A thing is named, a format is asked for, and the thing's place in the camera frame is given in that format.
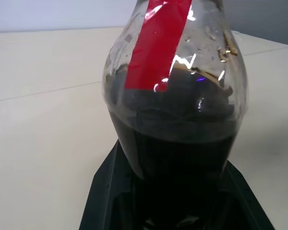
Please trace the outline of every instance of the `black holder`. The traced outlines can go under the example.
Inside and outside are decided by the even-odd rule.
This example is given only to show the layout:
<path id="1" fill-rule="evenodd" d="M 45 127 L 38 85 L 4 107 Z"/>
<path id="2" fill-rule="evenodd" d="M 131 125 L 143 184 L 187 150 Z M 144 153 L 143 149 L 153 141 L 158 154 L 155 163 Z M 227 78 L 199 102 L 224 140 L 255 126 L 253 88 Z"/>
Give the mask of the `black holder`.
<path id="1" fill-rule="evenodd" d="M 132 213 L 133 177 L 117 142 L 94 176 L 79 230 L 165 229 L 136 225 Z M 274 230 L 242 174 L 229 161 L 210 223 L 206 230 Z"/>

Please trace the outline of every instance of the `white table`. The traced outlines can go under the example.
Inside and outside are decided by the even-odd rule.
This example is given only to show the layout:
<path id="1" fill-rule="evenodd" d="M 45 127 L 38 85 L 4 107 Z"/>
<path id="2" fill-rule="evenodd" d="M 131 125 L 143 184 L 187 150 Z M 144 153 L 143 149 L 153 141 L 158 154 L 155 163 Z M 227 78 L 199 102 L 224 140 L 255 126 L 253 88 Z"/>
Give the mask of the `white table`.
<path id="1" fill-rule="evenodd" d="M 0 34 L 0 230 L 76 230 L 117 135 L 101 96 L 121 28 Z M 231 160 L 288 230 L 288 46 L 236 34 L 250 105 Z"/>

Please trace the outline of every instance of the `clear plastic bottle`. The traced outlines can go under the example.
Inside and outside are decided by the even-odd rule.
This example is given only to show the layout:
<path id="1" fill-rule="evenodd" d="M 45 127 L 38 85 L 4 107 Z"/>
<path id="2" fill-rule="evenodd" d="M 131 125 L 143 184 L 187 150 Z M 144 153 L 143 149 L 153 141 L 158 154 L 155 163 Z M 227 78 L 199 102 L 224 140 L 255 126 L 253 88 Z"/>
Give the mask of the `clear plastic bottle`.
<path id="1" fill-rule="evenodd" d="M 139 178 L 216 183 L 247 107 L 221 0 L 138 0 L 107 58 L 103 95 Z"/>

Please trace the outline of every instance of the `dark liquid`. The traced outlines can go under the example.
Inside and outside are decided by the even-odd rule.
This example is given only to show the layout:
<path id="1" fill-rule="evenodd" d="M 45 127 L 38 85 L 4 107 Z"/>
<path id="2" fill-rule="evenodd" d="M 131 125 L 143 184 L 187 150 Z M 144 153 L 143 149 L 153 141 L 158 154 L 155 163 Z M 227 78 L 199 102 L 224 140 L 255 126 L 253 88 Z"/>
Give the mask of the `dark liquid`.
<path id="1" fill-rule="evenodd" d="M 235 135 L 237 119 L 228 99 L 231 88 L 225 90 L 198 73 L 174 68 L 165 92 L 126 90 L 126 73 L 120 70 L 109 77 L 105 99 L 110 111 L 129 127 L 150 137 L 183 143 Z"/>
<path id="2" fill-rule="evenodd" d="M 136 174 L 133 212 L 139 225 L 203 230 L 235 135 L 207 143 L 170 142 L 137 132 L 110 115 Z"/>
<path id="3" fill-rule="evenodd" d="M 179 143 L 144 135 L 110 113 L 134 172 L 151 182 L 215 184 L 236 135 L 207 143 Z"/>

